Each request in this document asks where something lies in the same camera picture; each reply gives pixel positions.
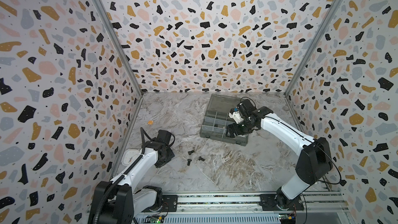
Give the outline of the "grey plastic compartment organizer box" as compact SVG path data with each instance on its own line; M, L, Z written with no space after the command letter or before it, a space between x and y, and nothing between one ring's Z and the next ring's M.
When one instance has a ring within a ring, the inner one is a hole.
M235 138L226 137L226 127L235 122L229 117L230 110L235 108L238 103L240 103L238 97L212 94L205 111L200 129L200 137L246 146L248 143L248 135L237 136Z

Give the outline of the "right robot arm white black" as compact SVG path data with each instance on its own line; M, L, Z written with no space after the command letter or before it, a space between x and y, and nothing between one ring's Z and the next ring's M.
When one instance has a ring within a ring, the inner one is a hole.
M278 138L297 156L295 172L275 193L271 206L287 211L293 202L309 187L330 172L334 163L330 146L325 138L314 138L281 119L266 106L256 107L248 97L230 109L233 123L226 127L226 136L236 138L264 130Z

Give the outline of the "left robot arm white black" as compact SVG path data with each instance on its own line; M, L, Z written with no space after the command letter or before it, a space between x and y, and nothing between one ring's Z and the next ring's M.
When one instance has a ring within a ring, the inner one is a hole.
M90 224L131 224L142 212L151 212L159 217L168 212L168 203L163 201L160 187L136 187L152 167L160 168L174 158L171 147L175 136L169 131L160 130L151 138L140 129L142 148L138 156L110 181L101 181L94 190L88 222Z

